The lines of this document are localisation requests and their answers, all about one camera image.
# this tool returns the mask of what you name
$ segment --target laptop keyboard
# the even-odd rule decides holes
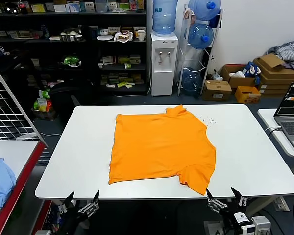
[[[284,127],[284,129],[286,130],[286,132],[290,135],[290,136],[294,136],[294,122],[281,122],[281,125]]]

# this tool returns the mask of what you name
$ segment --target wire grid panel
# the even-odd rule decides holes
[[[0,74],[0,140],[45,143]]]

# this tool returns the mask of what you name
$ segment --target table edge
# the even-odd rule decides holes
[[[45,149],[45,144],[42,142],[38,142],[31,153],[31,156],[28,158],[26,165],[24,166],[22,172],[20,173],[18,180],[16,182],[15,187],[12,190],[12,193],[10,194],[8,200],[6,201],[5,205],[0,210],[0,234],[2,233],[5,224],[10,217],[11,212],[14,209],[14,206],[16,202],[19,199],[19,196],[21,192],[23,191],[23,188],[32,173],[36,162],[38,161],[41,153]]]

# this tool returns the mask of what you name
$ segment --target water dispenser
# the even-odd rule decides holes
[[[151,33],[151,95],[171,95],[178,39],[175,34],[160,37]]]

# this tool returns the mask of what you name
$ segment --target black chair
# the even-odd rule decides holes
[[[53,86],[49,92],[54,110],[65,126],[76,106],[92,105],[93,85],[85,80],[69,80]]]

